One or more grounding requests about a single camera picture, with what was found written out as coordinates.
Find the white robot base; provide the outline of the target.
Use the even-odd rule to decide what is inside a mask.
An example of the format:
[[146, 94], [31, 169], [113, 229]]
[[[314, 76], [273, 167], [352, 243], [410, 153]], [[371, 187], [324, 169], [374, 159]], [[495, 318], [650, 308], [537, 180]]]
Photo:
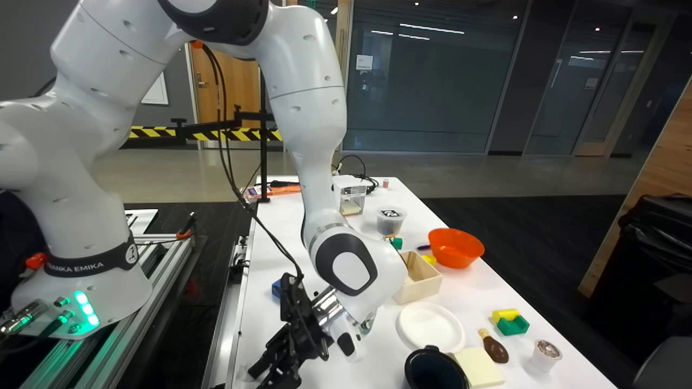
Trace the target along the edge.
[[27, 262], [27, 275], [11, 291], [5, 315], [25, 315], [22, 334], [39, 336], [53, 319], [53, 340], [85, 340], [136, 313], [151, 296], [151, 281], [138, 263], [138, 243], [123, 243], [91, 257]]

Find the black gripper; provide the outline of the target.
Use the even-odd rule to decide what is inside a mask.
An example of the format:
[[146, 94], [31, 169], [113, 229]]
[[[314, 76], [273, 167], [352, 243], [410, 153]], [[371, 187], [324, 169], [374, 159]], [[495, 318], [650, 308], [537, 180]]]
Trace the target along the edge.
[[327, 359], [332, 334], [327, 327], [339, 313], [334, 289], [310, 294], [298, 275], [282, 275], [284, 294], [278, 318], [284, 327], [266, 342], [261, 356], [248, 368], [250, 377], [261, 377], [257, 389], [298, 389], [300, 365], [307, 359]]

